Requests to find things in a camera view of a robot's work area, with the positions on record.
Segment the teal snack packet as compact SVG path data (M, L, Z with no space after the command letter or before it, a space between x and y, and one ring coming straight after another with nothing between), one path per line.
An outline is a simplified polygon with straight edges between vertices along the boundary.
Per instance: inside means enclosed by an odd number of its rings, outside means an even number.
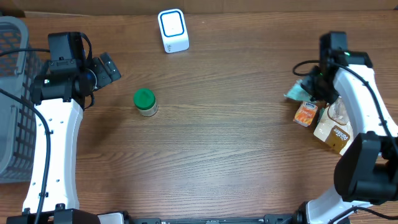
M312 102L312 95L307 93L301 86L303 80L297 80L296 83L292 86L292 88L284 94L285 98L294 100L294 101L307 101Z

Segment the orange snack packet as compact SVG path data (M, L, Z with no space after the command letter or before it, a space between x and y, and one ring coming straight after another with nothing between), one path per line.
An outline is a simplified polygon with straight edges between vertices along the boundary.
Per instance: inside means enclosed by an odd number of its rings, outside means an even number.
M317 111L318 106L316 104L303 101L295 113L293 121L304 127L308 127L311 125Z

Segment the beige paper pouch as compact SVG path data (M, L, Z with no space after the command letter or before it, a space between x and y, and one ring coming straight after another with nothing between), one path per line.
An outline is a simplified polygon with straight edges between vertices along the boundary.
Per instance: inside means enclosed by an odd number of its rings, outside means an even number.
M333 151L343 155L353 142L353 129L341 97L333 104L327 104L317 124L314 136L327 144Z

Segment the green capped bottle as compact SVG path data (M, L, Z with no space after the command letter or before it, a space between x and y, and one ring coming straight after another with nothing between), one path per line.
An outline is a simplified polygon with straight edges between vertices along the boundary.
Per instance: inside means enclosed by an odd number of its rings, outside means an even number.
M133 101L139 113L146 117L155 115L159 109L154 92L147 88L137 90Z

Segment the teal Kleenex tissue pack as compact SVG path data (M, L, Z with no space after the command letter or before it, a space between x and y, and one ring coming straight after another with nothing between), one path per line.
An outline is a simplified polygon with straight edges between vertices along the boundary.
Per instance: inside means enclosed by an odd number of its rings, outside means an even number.
M321 118L322 118L324 112L325 112L325 108L321 108L321 109L319 110L318 119L317 119L317 124L320 122L320 120L321 120Z

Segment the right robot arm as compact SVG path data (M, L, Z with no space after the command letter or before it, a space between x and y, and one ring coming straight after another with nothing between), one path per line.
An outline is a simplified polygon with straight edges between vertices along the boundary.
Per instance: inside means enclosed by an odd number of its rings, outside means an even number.
M396 220L372 210L397 200L397 125L377 89L373 63L366 52L348 49L345 32L326 33L319 44L320 56L302 74L302 88L314 100L341 98L354 139L335 166L334 184L285 215L284 223L349 223L358 211Z

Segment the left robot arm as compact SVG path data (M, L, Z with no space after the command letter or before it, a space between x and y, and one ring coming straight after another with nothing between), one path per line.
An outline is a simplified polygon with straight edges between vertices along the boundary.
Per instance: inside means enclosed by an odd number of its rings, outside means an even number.
M36 118L35 152L27 196L19 216L7 223L130 223L126 212L94 214L80 210L76 191L77 138L86 97L119 80L111 57L84 50L82 32L48 36L50 60L30 85Z

